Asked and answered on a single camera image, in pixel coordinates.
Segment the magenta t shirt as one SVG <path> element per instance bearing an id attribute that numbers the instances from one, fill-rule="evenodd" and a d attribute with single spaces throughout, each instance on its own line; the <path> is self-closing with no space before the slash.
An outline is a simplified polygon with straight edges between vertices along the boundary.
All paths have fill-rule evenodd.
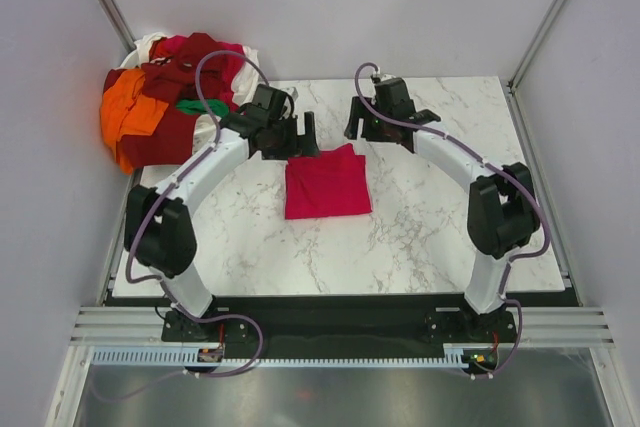
<path id="1" fill-rule="evenodd" d="M 290 159 L 285 167 L 286 220 L 370 214 L 366 157 L 344 144 L 318 157 Z"/>

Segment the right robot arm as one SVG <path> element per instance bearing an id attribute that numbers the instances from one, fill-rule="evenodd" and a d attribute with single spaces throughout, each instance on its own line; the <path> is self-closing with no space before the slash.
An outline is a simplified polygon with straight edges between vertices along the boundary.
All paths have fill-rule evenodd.
<path id="1" fill-rule="evenodd" d="M 372 84 L 373 97 L 355 87 L 344 135 L 401 145 L 435 164 L 468 195 L 466 228 L 475 260 L 464 292 L 469 309 L 457 324 L 465 338 L 481 340 L 494 328 L 491 313 L 505 302 L 512 263 L 541 254 L 523 251 L 545 226 L 531 173 L 521 162 L 491 164 L 452 135 L 435 112 L 418 111 L 403 79 L 375 74 Z"/>

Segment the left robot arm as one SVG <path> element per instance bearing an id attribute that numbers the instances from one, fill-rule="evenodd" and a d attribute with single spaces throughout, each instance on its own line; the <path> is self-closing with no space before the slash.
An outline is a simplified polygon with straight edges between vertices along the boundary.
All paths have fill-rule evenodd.
<path id="1" fill-rule="evenodd" d="M 192 217 L 209 194 L 255 154 L 284 161 L 319 154 L 315 117 L 295 112 L 298 93 L 261 84 L 252 99 L 214 124 L 213 136 L 183 165 L 152 187 L 137 185 L 127 198 L 125 276 L 138 283 L 132 265 L 149 270 L 171 302 L 187 315 L 185 329 L 208 340 L 219 329 L 209 310 L 214 297 L 195 266 L 197 239 Z"/>

